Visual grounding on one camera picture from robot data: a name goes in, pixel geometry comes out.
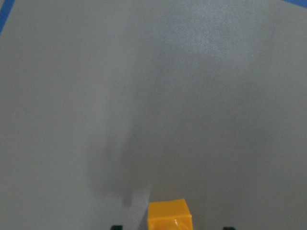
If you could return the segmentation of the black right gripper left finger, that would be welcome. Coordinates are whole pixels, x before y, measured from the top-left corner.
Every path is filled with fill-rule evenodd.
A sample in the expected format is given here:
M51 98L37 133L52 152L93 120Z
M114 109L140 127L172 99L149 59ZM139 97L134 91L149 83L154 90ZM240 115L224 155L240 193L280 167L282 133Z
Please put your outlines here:
M123 230L122 225L112 225L110 230Z

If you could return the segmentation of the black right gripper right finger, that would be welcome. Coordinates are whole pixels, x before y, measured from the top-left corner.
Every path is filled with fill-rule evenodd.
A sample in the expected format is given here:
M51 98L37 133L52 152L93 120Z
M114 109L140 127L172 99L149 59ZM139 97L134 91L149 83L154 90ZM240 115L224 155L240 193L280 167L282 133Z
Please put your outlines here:
M234 227L231 226L225 226L223 227L223 230L236 230Z

